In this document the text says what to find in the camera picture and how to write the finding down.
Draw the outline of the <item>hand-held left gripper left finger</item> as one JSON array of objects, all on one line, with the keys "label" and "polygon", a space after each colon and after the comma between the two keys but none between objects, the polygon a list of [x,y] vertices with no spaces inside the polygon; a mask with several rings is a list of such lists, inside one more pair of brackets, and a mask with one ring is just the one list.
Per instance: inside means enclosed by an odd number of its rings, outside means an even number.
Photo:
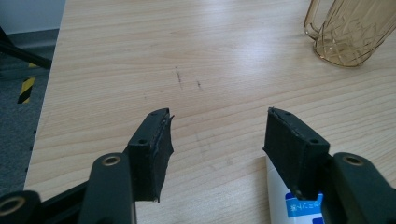
[{"label": "hand-held left gripper left finger", "polygon": [[125,148],[136,201],[160,200],[168,162],[174,152],[172,118],[168,108],[150,112]]}]

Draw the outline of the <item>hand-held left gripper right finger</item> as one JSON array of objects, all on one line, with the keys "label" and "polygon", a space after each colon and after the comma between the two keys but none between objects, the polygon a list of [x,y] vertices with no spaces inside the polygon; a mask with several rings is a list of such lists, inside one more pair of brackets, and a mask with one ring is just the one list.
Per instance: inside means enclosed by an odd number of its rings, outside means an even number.
[{"label": "hand-held left gripper right finger", "polygon": [[322,136],[292,113],[268,109],[263,150],[297,199],[318,197],[318,171],[329,149]]}]

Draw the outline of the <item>amber transparent plastic pitcher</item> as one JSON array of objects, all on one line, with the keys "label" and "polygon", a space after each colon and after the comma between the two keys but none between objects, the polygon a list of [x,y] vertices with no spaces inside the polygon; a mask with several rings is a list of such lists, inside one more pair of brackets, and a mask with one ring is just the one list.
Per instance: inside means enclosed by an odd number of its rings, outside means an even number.
[{"label": "amber transparent plastic pitcher", "polygon": [[396,29],[396,0],[333,0],[317,27],[319,4],[320,0],[311,0],[304,32],[314,40],[316,55],[328,63],[360,66]]}]

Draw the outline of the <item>yellow black striped floor tape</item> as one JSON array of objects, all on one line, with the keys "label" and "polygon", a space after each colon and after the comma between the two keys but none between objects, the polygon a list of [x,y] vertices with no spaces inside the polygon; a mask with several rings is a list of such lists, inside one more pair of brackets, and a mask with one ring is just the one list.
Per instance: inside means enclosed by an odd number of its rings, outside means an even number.
[{"label": "yellow black striped floor tape", "polygon": [[32,93],[34,84],[35,84],[34,77],[28,77],[22,82],[21,92],[20,92],[20,95],[18,98],[19,104],[27,104],[30,102],[31,93]]}]

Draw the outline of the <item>black metal stand leg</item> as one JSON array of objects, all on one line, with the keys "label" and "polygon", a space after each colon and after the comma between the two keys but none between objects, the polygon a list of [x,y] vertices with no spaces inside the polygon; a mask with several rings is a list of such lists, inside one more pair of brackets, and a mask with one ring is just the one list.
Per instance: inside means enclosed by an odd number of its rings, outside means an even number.
[{"label": "black metal stand leg", "polygon": [[43,58],[39,55],[33,54],[29,51],[16,47],[12,41],[8,38],[7,34],[0,26],[0,52],[5,53],[14,58],[18,58],[22,61],[32,63],[36,66],[50,69],[52,60]]}]

